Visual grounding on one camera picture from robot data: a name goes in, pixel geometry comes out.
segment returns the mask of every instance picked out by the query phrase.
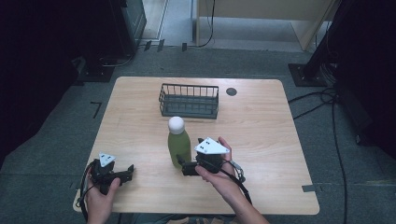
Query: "gray carpet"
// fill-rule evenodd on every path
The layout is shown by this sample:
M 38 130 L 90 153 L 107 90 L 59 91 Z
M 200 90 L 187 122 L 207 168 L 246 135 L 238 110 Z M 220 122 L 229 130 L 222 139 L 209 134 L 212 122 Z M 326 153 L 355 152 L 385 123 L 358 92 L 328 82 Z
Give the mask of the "gray carpet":
M 117 77 L 276 78 L 288 99 L 323 88 L 296 88 L 288 63 L 306 63 L 310 53 L 237 49 L 140 49 L 117 67 L 109 83 L 73 86 L 37 135 L 7 156 L 0 173 L 1 223 L 84 223 L 72 208 L 76 188 Z M 97 104 L 103 103 L 94 118 Z M 319 105 L 311 96 L 292 103 L 293 116 Z M 272 223 L 343 223 L 344 187 L 332 135 L 332 107 L 295 120 L 307 166 L 316 187 L 316 216 L 274 216 Z M 396 161 L 377 147 L 355 144 L 353 126 L 341 105 L 335 125 L 347 181 L 347 223 L 396 220 Z M 122 216 L 127 223 L 132 215 Z M 108 223 L 117 223 L 113 214 Z

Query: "forearm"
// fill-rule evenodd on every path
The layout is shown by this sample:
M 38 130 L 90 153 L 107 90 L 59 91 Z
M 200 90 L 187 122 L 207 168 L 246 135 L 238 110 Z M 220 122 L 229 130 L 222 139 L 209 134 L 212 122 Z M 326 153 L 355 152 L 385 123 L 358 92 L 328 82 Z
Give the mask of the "forearm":
M 231 206 L 239 221 L 244 224 L 269 223 L 242 194 L 236 194 L 224 200 Z

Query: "human hand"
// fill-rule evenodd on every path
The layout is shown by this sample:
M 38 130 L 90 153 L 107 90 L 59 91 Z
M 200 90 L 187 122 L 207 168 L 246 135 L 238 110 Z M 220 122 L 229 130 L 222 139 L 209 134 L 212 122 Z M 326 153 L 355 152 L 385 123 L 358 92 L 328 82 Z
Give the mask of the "human hand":
M 120 179 L 115 178 L 113 182 L 111 182 L 107 195 L 102 194 L 98 188 L 92 188 L 92 186 L 92 180 L 89 178 L 88 189 L 90 190 L 88 190 L 86 196 L 88 223 L 105 223 L 110 217 L 111 210 L 113 208 L 114 195 L 120 186 Z
M 219 137 L 219 142 L 222 146 L 230 149 L 229 153 L 223 154 L 222 158 L 226 161 L 232 160 L 232 149 L 230 145 L 222 138 Z M 229 162 L 225 162 L 221 169 L 229 173 L 230 175 L 235 175 L 235 170 Z M 218 172 L 217 174 L 212 174 L 208 172 L 204 167 L 197 165 L 195 171 L 202 177 L 206 182 L 210 182 L 216 191 L 223 197 L 224 201 L 230 202 L 231 198 L 236 195 L 242 195 L 240 188 L 223 172 Z

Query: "person's right hand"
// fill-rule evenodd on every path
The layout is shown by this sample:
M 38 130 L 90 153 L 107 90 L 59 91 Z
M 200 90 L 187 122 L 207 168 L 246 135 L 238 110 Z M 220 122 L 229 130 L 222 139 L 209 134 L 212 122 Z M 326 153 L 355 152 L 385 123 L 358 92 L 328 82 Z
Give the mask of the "person's right hand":
M 230 149 L 230 152 L 223 154 L 222 158 L 226 161 L 231 161 L 232 149 L 230 145 L 228 145 L 228 143 L 222 137 L 219 137 L 219 142 L 224 147 Z M 221 168 L 230 175 L 235 175 L 235 170 L 229 162 L 225 162 Z M 230 202 L 231 197 L 234 197 L 237 194 L 242 195 L 240 188 L 226 174 L 222 172 L 212 174 L 208 172 L 204 167 L 199 165 L 195 167 L 195 171 L 202 177 L 203 180 L 205 180 L 206 182 L 210 182 L 213 187 L 218 191 L 218 193 L 223 197 L 224 201 L 226 201 L 227 203 Z

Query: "green bottle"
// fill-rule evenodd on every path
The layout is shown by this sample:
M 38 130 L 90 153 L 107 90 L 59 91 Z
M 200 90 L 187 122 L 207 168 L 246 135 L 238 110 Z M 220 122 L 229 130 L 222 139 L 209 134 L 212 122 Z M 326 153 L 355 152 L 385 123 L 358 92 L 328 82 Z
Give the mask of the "green bottle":
M 168 122 L 168 148 L 172 163 L 178 169 L 181 165 L 177 162 L 177 155 L 184 161 L 191 161 L 191 142 L 189 135 L 184 129 L 184 120 L 181 117 L 172 117 Z

